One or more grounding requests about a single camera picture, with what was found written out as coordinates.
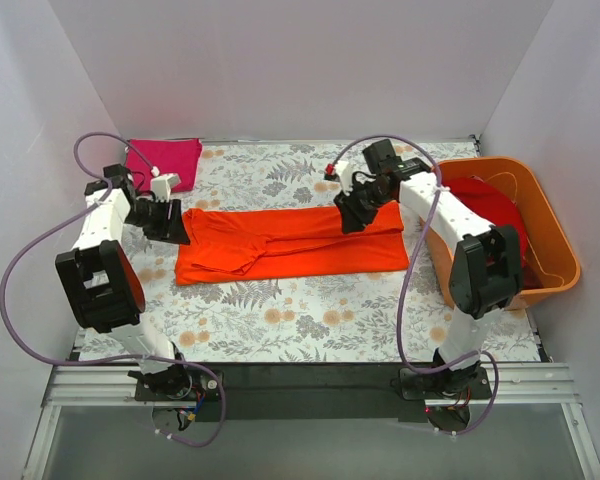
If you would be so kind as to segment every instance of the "orange plastic bin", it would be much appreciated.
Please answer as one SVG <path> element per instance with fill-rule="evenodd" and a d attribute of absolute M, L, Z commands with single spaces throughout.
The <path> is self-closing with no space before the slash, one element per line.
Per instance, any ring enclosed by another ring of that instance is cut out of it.
<path fill-rule="evenodd" d="M 447 160 L 440 163 L 440 169 L 444 180 L 480 177 L 518 206 L 529 237 L 525 261 L 542 288 L 522 290 L 508 307 L 509 310 L 530 307 L 576 284 L 580 278 L 580 264 L 540 184 L 526 165 L 513 158 L 480 157 Z M 431 230 L 427 233 L 427 245 L 445 303 L 453 306 L 449 293 L 453 252 Z"/>

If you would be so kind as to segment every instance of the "magenta cloth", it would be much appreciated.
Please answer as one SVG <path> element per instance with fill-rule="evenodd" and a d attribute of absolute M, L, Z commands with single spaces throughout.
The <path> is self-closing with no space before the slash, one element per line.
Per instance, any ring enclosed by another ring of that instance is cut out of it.
<path fill-rule="evenodd" d="M 193 189 L 198 160 L 202 153 L 200 140 L 131 140 L 131 144 L 158 167 L 160 173 L 177 173 L 180 176 L 180 185 L 175 187 L 173 192 L 188 192 Z M 127 154 L 127 167 L 133 172 L 142 172 L 145 175 L 142 190 L 149 190 L 151 171 L 136 152 L 130 151 Z M 133 174 L 135 188 L 140 188 L 142 180 L 142 175 Z"/>

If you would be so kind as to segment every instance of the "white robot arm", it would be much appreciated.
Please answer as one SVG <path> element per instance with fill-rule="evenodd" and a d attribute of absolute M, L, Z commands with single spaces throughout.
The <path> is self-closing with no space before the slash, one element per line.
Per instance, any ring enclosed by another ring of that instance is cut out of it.
<path fill-rule="evenodd" d="M 120 242 L 125 223 L 142 227 L 151 240 L 188 244 L 182 224 L 180 200 L 170 199 L 178 175 L 151 180 L 152 199 L 139 196 L 131 172 L 122 165 L 104 169 L 113 183 L 111 194 L 84 221 L 69 252 L 56 257 L 56 269 L 78 323 L 119 341 L 124 349 L 143 357 L 181 358 L 173 343 L 150 322 L 141 319 L 145 300 L 140 281 Z M 100 201 L 105 182 L 87 185 L 87 206 Z M 181 365 L 149 359 L 138 361 L 135 375 L 152 391 L 178 396 L 190 384 Z"/>
<path fill-rule="evenodd" d="M 390 140 L 373 143 L 363 154 L 372 180 L 359 182 L 357 172 L 344 161 L 328 165 L 325 171 L 326 180 L 342 186 L 334 202 L 340 209 L 343 233 L 363 230 L 378 208 L 392 200 L 421 218 L 428 217 L 439 189 L 428 165 L 419 158 L 402 160 Z M 456 305 L 447 337 L 433 359 L 434 365 L 443 365 L 481 350 L 502 309 L 522 288 L 522 264 L 512 226 L 493 226 L 445 189 L 431 228 L 455 251 L 449 290 Z M 478 365 L 479 355 L 473 355 L 451 366 L 435 388 L 463 388 L 475 377 Z"/>

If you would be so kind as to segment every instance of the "orange cloth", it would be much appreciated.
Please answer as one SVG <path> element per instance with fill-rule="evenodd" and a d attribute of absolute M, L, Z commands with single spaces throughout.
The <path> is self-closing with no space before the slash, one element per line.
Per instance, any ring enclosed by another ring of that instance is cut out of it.
<path fill-rule="evenodd" d="M 380 209 L 364 232 L 344 235 L 337 207 L 182 216 L 176 284 L 403 270 L 408 259 L 400 207 Z"/>

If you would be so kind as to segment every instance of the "white backdrop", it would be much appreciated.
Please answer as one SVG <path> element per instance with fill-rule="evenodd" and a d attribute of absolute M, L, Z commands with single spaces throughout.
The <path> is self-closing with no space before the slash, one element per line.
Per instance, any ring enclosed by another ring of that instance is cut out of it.
<path fill-rule="evenodd" d="M 556 2 L 483 136 L 530 164 L 582 263 L 576 287 L 534 309 L 567 361 L 600 457 L 600 0 Z"/>
<path fill-rule="evenodd" d="M 0 0 L 0 277 L 25 243 L 82 208 L 88 177 L 71 147 L 94 129 L 115 131 L 47 1 Z M 84 160 L 98 168 L 121 151 L 93 140 Z M 77 324 L 54 261 L 76 236 L 74 228 L 51 237 L 10 282 L 14 324 L 55 358 L 71 349 Z M 0 479 L 22 475 L 49 372 L 18 349 L 0 320 Z"/>
<path fill-rule="evenodd" d="M 481 133 L 551 0 L 50 0 L 128 136 Z"/>

